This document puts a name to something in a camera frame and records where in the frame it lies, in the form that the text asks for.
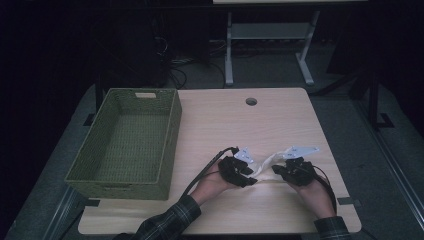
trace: green wicker basket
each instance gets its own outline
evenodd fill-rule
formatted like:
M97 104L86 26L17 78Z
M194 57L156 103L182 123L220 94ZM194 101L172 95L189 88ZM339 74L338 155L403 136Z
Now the green wicker basket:
M168 199L181 112L175 89L110 89L65 182L91 198Z

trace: dark background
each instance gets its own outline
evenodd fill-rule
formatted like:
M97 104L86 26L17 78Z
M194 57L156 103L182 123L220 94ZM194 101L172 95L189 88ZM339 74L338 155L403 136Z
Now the dark background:
M114 7L144 5L143 1L112 3ZM340 38L330 71L347 74L366 63L424 136L423 2L371 3L349 17L338 16L343 21L334 21L331 10L324 11L315 36ZM174 49L202 61L208 60L208 39L225 39L222 11L184 17L171 12L158 18L157 12L110 11L108 4L100 0L0 3L0 237L18 214L89 86L100 82L105 90L161 87L169 59L156 54L161 47L156 36L166 36ZM249 20L252 15L256 20L263 18L254 11L239 17ZM287 16L298 18L299 14Z

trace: black glove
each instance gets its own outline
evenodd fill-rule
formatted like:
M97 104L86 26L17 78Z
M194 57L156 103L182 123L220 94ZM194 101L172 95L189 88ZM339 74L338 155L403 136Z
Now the black glove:
M283 179L297 186L306 186L314 180L317 175L310 162L305 162L303 158L286 160L286 167L273 165L275 174L281 175Z
M221 177L236 186L246 187L255 184L258 180L254 178L247 178L244 175L253 173L253 170L247 167L247 163L238 160L234 157L226 156L221 162L218 163L219 173Z

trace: wooden table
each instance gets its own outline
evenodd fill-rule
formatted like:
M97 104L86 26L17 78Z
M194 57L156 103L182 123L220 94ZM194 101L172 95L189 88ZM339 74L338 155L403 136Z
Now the wooden table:
M101 199L86 207L82 234L135 232L146 218L175 203L190 181L221 150L248 147L264 160L290 146L317 146L305 157L323 169L337 198L349 197L305 90L300 88L180 90L183 108L168 201ZM246 104L255 98L257 105ZM350 232L361 229L353 205L339 205ZM202 206L185 234L276 234L315 232L314 216L287 184L260 182L228 190Z

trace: plaid sleeve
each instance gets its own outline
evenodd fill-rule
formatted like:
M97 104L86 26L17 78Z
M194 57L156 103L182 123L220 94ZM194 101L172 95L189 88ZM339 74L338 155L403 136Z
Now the plaid sleeve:
M316 220L314 223L321 240L352 239L342 217L323 218Z
M200 214L196 201L184 196L165 213L144 221L132 239L178 239Z

